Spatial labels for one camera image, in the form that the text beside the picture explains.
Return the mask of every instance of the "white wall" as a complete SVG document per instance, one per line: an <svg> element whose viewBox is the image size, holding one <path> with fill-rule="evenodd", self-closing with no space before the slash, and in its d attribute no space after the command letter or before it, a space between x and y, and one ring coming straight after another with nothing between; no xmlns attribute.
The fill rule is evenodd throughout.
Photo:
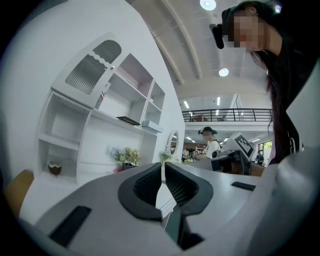
<svg viewBox="0 0 320 256"><path fill-rule="evenodd" d="M0 164L7 180L33 168L35 136L50 86L69 60L96 38L112 32L123 48L166 93L154 161L171 130L183 141L185 123L169 73L140 15L124 0L69 0L37 16L12 39L1 60ZM183 144L177 149L182 152Z"/></svg>

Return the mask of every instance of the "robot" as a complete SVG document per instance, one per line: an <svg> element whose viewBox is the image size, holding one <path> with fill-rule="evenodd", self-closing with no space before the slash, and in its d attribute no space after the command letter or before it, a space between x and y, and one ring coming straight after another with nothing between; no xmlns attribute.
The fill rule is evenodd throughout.
<svg viewBox="0 0 320 256"><path fill-rule="evenodd" d="M304 150L268 166L261 177L249 175L253 152L241 134L215 152L210 168L165 165L166 186L179 206L176 240L155 208L160 163L95 179L35 227L22 226L50 255L270 255L298 230L319 196L319 83L318 60L287 109ZM244 175L216 171L221 160L242 161Z"/></svg>

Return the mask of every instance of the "white shelving unit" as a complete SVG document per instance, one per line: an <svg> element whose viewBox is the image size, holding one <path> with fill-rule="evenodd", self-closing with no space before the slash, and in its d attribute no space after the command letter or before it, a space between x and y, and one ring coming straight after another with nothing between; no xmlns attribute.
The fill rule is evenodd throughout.
<svg viewBox="0 0 320 256"><path fill-rule="evenodd" d="M141 163L150 163L161 132L159 122L165 93L150 73L126 53L110 33L82 49L54 81L45 103L36 137L34 176L65 186L81 186L97 177L98 163L80 162L83 142L92 118L142 134ZM94 108L105 92L99 109ZM132 125L117 117L127 117ZM142 127L151 121L152 127ZM61 163L61 173L50 173L48 162Z"/></svg>

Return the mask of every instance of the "gray surface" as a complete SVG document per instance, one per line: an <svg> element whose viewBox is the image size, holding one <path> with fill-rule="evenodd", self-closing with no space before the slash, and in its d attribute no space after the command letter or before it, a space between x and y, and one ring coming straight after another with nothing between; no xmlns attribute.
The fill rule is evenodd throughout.
<svg viewBox="0 0 320 256"><path fill-rule="evenodd" d="M319 155L320 149L305 150L289 155L279 165L269 166L238 213L205 242L183 255L273 253L290 238L319 194Z"/></svg>
<svg viewBox="0 0 320 256"><path fill-rule="evenodd" d="M76 206L87 206L92 211L70 243L71 251L83 256L163 256L180 252L160 222L133 217L118 200L120 184L152 165L90 181L51 208L38 221L37 228L48 235Z"/></svg>
<svg viewBox="0 0 320 256"><path fill-rule="evenodd" d="M176 164L184 170L207 180L213 187L213 197L201 214L187 217L192 232L207 238L229 222L246 203L252 191L231 186L233 182L258 185L260 177L222 173Z"/></svg>
<svg viewBox="0 0 320 256"><path fill-rule="evenodd" d="M320 149L286 157L264 170L262 177L234 175L175 164L209 181L213 197L200 214L188 216L191 232L204 242L182 251L161 223L131 216L118 200L118 187L150 165L93 180L50 209L37 227L48 235L77 205L92 212L69 249L84 256L102 255L269 255L294 232L319 193ZM256 185L254 191L231 186Z"/></svg>

